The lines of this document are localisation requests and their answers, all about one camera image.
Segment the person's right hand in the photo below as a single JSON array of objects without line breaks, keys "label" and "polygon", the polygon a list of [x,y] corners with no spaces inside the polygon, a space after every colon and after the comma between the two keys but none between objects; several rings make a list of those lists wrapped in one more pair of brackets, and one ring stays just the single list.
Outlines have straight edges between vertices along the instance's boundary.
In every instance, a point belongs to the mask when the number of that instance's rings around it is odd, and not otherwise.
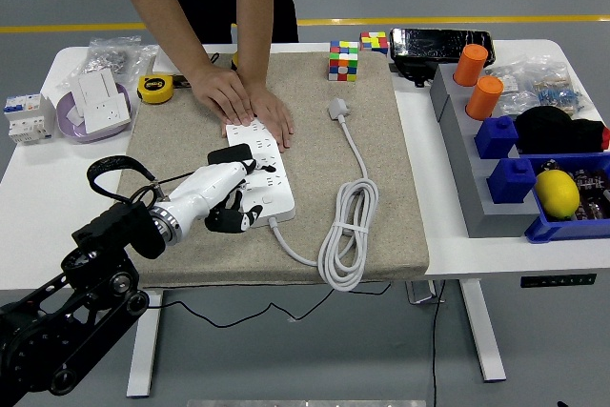
[{"label": "person's right hand", "polygon": [[195,98],[224,124],[248,126],[252,122],[249,96],[234,71],[207,64],[187,79]]}]

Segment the person's left hand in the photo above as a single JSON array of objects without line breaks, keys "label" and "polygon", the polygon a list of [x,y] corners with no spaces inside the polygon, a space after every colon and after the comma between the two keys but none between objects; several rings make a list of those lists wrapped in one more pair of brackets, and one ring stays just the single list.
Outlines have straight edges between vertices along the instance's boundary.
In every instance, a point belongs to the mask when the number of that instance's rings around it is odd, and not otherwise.
[{"label": "person's left hand", "polygon": [[264,83],[247,84],[249,114],[264,124],[281,153],[291,147],[292,135],[295,132],[294,121],[290,111],[275,94],[270,92]]}]

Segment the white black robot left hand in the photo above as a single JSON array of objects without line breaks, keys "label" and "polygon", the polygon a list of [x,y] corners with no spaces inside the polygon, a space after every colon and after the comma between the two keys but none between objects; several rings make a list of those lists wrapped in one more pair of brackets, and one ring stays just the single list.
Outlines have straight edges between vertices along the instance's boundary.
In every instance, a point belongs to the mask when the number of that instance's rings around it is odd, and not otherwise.
[{"label": "white black robot left hand", "polygon": [[165,242],[174,245],[188,235],[192,223],[202,219],[213,233],[246,232],[260,217],[263,207],[240,211],[246,176],[255,170],[273,173],[275,167],[260,166],[254,159],[212,164],[197,169],[167,200],[154,204],[151,216]]}]

